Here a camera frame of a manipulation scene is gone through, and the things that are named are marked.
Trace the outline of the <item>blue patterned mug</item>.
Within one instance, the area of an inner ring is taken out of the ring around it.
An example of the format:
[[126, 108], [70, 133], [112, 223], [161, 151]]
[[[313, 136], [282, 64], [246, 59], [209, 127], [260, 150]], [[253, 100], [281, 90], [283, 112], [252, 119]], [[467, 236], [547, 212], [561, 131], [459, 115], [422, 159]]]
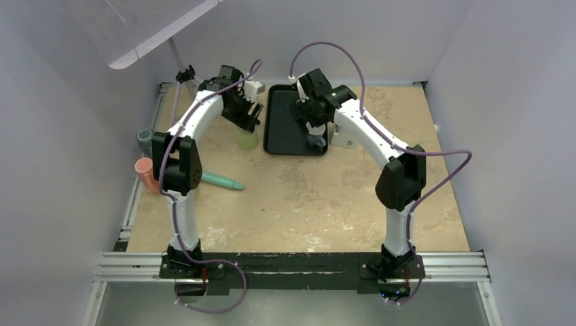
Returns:
[[318, 147], [326, 146], [327, 142], [324, 138], [324, 134], [326, 132], [325, 124], [320, 126], [312, 126], [310, 122], [307, 122], [306, 128], [308, 130], [307, 141], [310, 145], [315, 145]]

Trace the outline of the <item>green cup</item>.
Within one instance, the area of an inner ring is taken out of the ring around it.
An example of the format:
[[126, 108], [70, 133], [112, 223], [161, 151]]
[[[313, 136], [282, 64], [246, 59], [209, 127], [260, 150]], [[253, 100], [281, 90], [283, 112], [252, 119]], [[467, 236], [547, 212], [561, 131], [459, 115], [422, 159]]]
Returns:
[[243, 151], [252, 151], [259, 144], [258, 132], [254, 130], [249, 132], [247, 130], [239, 129], [236, 137], [238, 147]]

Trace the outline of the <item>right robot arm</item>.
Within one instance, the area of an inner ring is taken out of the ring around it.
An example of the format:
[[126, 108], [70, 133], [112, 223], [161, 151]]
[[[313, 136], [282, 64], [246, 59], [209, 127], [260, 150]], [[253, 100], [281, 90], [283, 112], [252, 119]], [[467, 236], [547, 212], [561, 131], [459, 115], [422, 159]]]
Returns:
[[424, 149], [420, 145], [410, 147], [395, 138], [374, 119], [348, 86], [333, 87], [322, 70], [291, 76], [289, 81], [299, 96], [290, 104], [289, 111], [306, 131], [310, 145], [327, 146], [324, 134], [328, 123], [332, 123], [351, 134], [380, 168], [375, 192], [386, 208], [380, 267], [389, 276], [400, 275], [415, 257], [408, 214], [427, 182]]

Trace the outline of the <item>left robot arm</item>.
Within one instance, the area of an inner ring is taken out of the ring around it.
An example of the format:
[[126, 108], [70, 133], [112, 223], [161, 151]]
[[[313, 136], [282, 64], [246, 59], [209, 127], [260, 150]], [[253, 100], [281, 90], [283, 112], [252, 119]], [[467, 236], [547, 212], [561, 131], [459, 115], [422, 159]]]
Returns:
[[195, 191], [203, 172], [198, 142], [216, 117], [223, 117], [252, 137], [263, 106], [257, 96], [265, 86], [253, 79], [261, 67], [256, 60], [248, 73], [223, 65], [219, 74], [198, 86], [196, 97], [182, 118], [151, 140], [154, 177], [168, 200], [173, 235], [166, 251], [170, 263], [187, 278], [200, 274], [202, 258], [195, 213]]

